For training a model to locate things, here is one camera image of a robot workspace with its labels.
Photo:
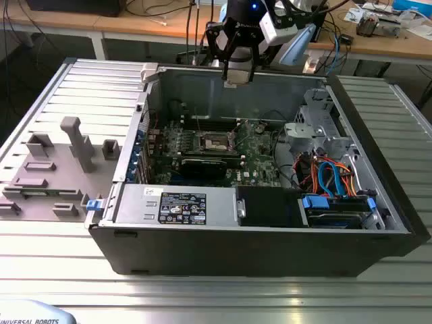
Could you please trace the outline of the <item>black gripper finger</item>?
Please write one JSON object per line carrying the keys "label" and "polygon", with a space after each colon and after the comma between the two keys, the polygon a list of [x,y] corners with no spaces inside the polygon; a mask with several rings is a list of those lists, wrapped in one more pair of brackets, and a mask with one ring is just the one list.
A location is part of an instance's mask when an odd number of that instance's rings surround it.
{"label": "black gripper finger", "polygon": [[[217,37],[222,34],[227,37],[227,42],[223,49],[217,44]],[[218,59],[223,63],[222,79],[227,80],[229,60],[237,47],[236,22],[234,20],[226,20],[225,22],[218,23],[209,22],[205,30],[205,35],[212,58]]]}
{"label": "black gripper finger", "polygon": [[260,62],[260,55],[259,55],[259,38],[255,32],[251,32],[249,34],[249,42],[250,42],[250,50],[252,55],[252,65],[249,73],[248,81],[252,82],[254,78],[255,70]]}

